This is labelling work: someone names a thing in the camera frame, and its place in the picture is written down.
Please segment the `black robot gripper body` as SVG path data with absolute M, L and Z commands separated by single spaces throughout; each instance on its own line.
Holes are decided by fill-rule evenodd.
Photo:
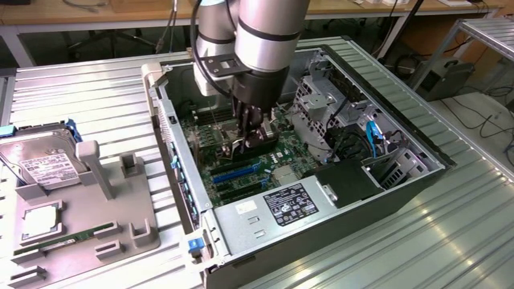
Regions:
M 234 75 L 232 109 L 253 106 L 261 113 L 269 113 L 282 91 L 289 67 L 274 72 L 249 72 Z

